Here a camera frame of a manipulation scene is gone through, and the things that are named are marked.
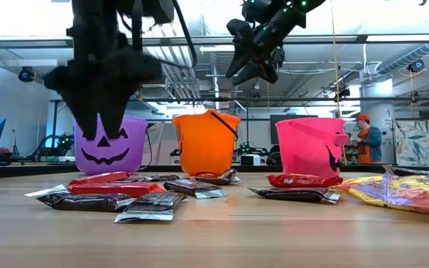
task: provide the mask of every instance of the desk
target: desk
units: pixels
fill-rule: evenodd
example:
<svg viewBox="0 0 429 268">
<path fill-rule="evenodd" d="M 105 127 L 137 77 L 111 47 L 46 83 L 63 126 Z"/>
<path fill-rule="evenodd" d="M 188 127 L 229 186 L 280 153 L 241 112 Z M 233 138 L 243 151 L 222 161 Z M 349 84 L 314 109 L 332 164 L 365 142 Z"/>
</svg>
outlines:
<svg viewBox="0 0 429 268">
<path fill-rule="evenodd" d="M 429 215 L 364 205 L 266 200 L 266 174 L 240 173 L 229 197 L 189 198 L 171 223 L 114 224 L 115 214 L 55 211 L 23 194 L 78 173 L 0 179 L 0 268 L 421 267 Z M 344 177 L 367 173 L 344 173 Z"/>
</svg>

